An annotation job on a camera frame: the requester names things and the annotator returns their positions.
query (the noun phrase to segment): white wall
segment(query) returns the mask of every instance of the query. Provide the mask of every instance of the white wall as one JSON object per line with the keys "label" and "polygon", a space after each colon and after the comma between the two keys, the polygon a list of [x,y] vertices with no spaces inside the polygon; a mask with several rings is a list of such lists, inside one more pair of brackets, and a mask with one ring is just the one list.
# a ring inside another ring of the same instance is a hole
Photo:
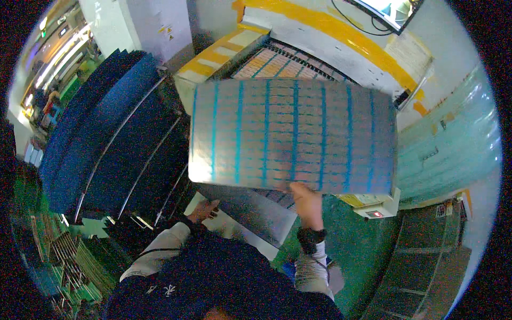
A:
{"label": "white wall", "polygon": [[217,41],[237,28],[237,12],[233,0],[188,0],[192,33],[204,33]]}
{"label": "white wall", "polygon": [[16,154],[24,155],[25,147],[30,138],[34,135],[29,125],[29,120],[21,113],[21,107],[18,106],[19,110],[16,114],[13,113],[11,108],[7,112],[7,119],[14,126],[14,139],[16,140]]}
{"label": "white wall", "polygon": [[[129,10],[141,48],[151,52],[160,62],[173,58],[192,44],[186,0],[120,0]],[[159,32],[163,27],[170,27]]]}
{"label": "white wall", "polygon": [[500,179],[501,170],[497,168],[485,179],[479,180],[469,187],[473,216],[471,217],[468,212],[468,221],[464,227],[462,245],[470,248],[472,252],[464,279],[452,308],[470,284],[482,259],[496,217],[496,207],[500,194]]}
{"label": "white wall", "polygon": [[105,55],[109,56],[116,49],[128,52],[138,49],[139,40],[130,33],[119,1],[79,0],[83,16],[91,24],[96,43]]}

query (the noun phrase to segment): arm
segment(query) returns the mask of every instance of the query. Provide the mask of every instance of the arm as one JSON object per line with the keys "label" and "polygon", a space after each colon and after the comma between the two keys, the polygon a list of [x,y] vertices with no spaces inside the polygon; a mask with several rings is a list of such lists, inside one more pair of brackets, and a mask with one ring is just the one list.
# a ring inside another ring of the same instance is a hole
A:
{"label": "arm", "polygon": [[46,112],[54,98],[60,98],[60,94],[58,91],[53,91],[52,93],[50,93],[50,95],[48,96],[48,101],[46,102],[45,107],[42,110],[43,113]]}
{"label": "arm", "polygon": [[[186,218],[194,224],[200,224],[206,219],[213,219],[219,200],[198,203],[194,211]],[[190,228],[183,222],[176,223],[172,228],[162,231],[141,256],[126,270],[119,282],[132,275],[148,276],[162,269],[165,260],[180,254],[180,248],[190,235]]]}
{"label": "arm", "polygon": [[[290,187],[302,229],[322,231],[322,195],[311,191],[302,183],[294,182]],[[334,300],[334,295],[329,289],[325,241],[321,240],[313,245],[312,254],[306,254],[304,249],[301,249],[295,262],[295,288],[302,292],[324,293]]]}

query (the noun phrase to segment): black cable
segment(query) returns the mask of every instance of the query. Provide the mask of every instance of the black cable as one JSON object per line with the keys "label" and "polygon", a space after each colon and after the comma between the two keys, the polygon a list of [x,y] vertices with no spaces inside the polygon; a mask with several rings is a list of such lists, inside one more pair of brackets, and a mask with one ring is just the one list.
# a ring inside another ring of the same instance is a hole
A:
{"label": "black cable", "polygon": [[360,27],[356,26],[352,21],[350,21],[350,19],[347,18],[346,15],[342,14],[342,12],[338,9],[338,7],[334,4],[334,0],[331,0],[331,3],[332,5],[334,6],[334,8],[345,18],[347,19],[348,22],[350,22],[351,25],[353,25],[354,27],[356,27],[358,30],[360,31],[363,31],[364,33],[367,33],[367,34],[370,34],[370,35],[376,35],[376,36],[384,36],[384,35],[390,35],[392,34],[393,32],[389,32],[389,33],[384,33],[384,34],[376,34],[376,33],[371,33],[371,32],[368,32],[368,31],[365,31],[363,29],[361,29]]}
{"label": "black cable", "polygon": [[384,30],[383,30],[383,29],[379,29],[379,28],[377,28],[377,26],[375,25],[374,20],[375,20],[375,17],[374,17],[374,16],[372,16],[372,25],[373,25],[373,27],[374,27],[375,29],[377,29],[378,31],[382,31],[382,32],[388,32],[388,31],[391,31],[391,30],[389,30],[389,28],[388,28],[388,29],[384,29]]}
{"label": "black cable", "polygon": [[155,252],[155,251],[179,251],[179,250],[180,250],[179,248],[160,248],[160,249],[148,250],[146,252],[143,252],[143,253],[139,254],[137,259],[142,257],[143,255],[146,255],[148,253]]}
{"label": "black cable", "polygon": [[318,261],[317,259],[314,259],[316,263],[318,263],[319,265],[321,265],[322,268],[325,269],[325,271],[327,271],[327,285],[329,285],[329,283],[331,282],[331,273],[329,272],[329,268],[324,266],[320,261]]}

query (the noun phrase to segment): black watch strap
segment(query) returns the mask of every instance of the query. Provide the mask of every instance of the black watch strap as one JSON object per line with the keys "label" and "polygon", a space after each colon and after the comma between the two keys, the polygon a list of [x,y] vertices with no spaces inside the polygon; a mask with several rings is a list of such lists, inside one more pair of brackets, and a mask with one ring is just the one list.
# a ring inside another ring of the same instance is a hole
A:
{"label": "black watch strap", "polygon": [[325,229],[315,231],[311,228],[301,228],[297,232],[297,239],[305,254],[314,254],[316,252],[316,245],[325,240],[326,236],[327,230]]}

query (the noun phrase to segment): green floor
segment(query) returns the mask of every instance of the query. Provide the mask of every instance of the green floor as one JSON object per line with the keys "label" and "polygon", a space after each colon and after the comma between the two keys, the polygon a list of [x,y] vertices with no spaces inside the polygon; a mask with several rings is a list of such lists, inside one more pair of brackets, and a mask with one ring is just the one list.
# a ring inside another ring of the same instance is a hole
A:
{"label": "green floor", "polygon": [[[348,319],[358,319],[379,284],[379,275],[387,267],[400,222],[397,217],[365,222],[350,205],[335,196],[325,196],[323,208],[324,225],[329,232],[327,254],[337,262],[345,278],[345,286],[334,297],[335,302]],[[297,219],[272,261],[275,268],[281,269],[284,262],[298,257],[299,227]]]}

